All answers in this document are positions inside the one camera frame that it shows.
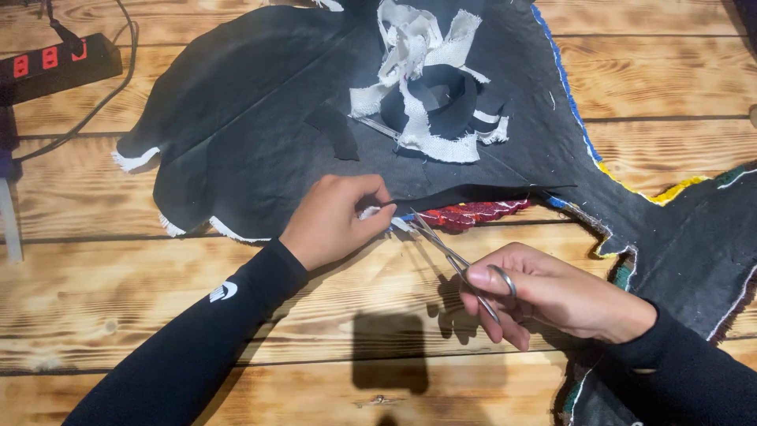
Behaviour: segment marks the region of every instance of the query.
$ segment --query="red outlet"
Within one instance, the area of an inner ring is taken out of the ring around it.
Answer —
[[[29,56],[17,56],[13,60],[13,77],[23,77],[29,73]]]
[[[84,40],[84,39],[82,39],[82,41],[84,42],[84,51],[82,52],[81,56],[76,56],[75,54],[72,53],[71,54],[71,60],[72,61],[80,61],[82,59],[86,59],[87,58],[87,41]]]
[[[58,48],[55,46],[42,50],[42,68],[47,70],[58,66]]]

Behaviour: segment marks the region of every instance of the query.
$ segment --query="person's right hand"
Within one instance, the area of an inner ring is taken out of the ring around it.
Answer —
[[[517,298],[502,277],[487,265],[502,268],[516,286]],[[544,252],[521,243],[498,249],[467,271],[469,282],[483,290],[497,312],[492,319],[471,290],[460,286],[460,298],[470,315],[480,318],[491,341],[503,338],[528,350],[531,335],[519,323],[534,318],[576,337],[624,343],[649,330],[657,311],[647,301]]]

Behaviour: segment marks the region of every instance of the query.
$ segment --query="wooden table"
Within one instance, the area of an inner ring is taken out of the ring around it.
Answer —
[[[188,42],[266,3],[126,3],[140,29],[132,82],[76,139],[25,163],[15,188],[26,261],[5,265],[0,250],[0,423],[60,424],[104,373],[258,250],[217,234],[169,238],[151,197],[156,170],[125,174],[109,154]],[[125,24],[112,0],[55,4],[79,35],[114,38]],[[622,181],[655,195],[757,158],[746,116],[757,66],[730,0],[537,5],[589,136]],[[58,42],[35,6],[0,11],[3,58]],[[127,63],[128,30],[117,44]],[[17,105],[16,156],[69,130],[121,78]],[[467,258],[522,241],[602,277],[617,262],[592,256],[597,238],[542,205],[500,225],[445,239]],[[553,423],[581,343],[534,327],[530,352],[491,344],[452,276],[435,250],[392,238],[315,277],[256,336],[198,424]],[[757,368],[757,304],[721,347]]]

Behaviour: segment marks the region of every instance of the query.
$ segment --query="scissors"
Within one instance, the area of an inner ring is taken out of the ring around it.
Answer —
[[[484,297],[481,295],[481,292],[470,284],[468,278],[464,274],[464,271],[468,269],[471,264],[468,263],[468,261],[466,261],[460,255],[452,251],[452,249],[444,245],[444,243],[442,243],[439,239],[439,236],[434,232],[434,230],[431,229],[431,227],[429,227],[429,225],[423,220],[423,218],[418,214],[417,211],[413,210],[412,208],[410,209],[410,211],[413,212],[413,216],[415,217],[416,221],[420,223],[419,226],[413,222],[410,222],[410,227],[413,228],[416,232],[425,236],[426,239],[431,242],[431,244],[436,246],[437,249],[440,249],[441,252],[445,254],[447,261],[452,265],[453,268],[455,268],[455,271],[460,275],[460,278],[463,279],[463,282],[468,285],[468,288],[470,288],[478,301],[484,306],[484,308],[486,308],[486,311],[489,312],[489,315],[491,315],[491,317],[497,322],[497,324],[500,324],[500,317],[498,317],[497,313],[491,308],[489,302],[484,299]],[[463,266],[463,268],[461,268],[457,264],[458,262]]]

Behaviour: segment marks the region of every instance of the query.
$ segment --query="black cord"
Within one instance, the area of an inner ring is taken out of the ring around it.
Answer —
[[[64,143],[68,142],[69,139],[74,137],[78,132],[81,131],[84,126],[87,125],[87,123],[98,113],[100,110],[107,104],[115,95],[117,95],[121,90],[123,90],[126,85],[129,84],[129,81],[131,81],[132,76],[134,75],[134,65],[136,63],[136,57],[137,57],[137,42],[139,40],[139,35],[136,32],[134,28],[134,23],[132,22],[132,18],[129,16],[129,12],[126,11],[126,8],[123,7],[123,3],[121,3],[121,0],[116,0],[116,3],[118,3],[118,6],[121,8],[121,11],[123,12],[123,16],[126,18],[126,22],[129,25],[129,31],[132,34],[132,56],[131,56],[131,63],[129,63],[129,72],[126,73],[126,77],[123,79],[121,84],[111,93],[109,93],[107,96],[105,96],[100,103],[98,103],[76,126],[74,126],[71,130],[66,132],[63,136],[57,138],[53,142],[50,142],[48,145],[43,146],[40,149],[37,149],[35,152],[32,152],[30,154],[27,154],[23,157],[14,158],[14,161],[16,163],[21,163],[22,161],[29,160],[31,158],[39,157],[40,155],[47,154],[48,152],[52,151],[53,149],[56,149],[57,147],[63,145]]]

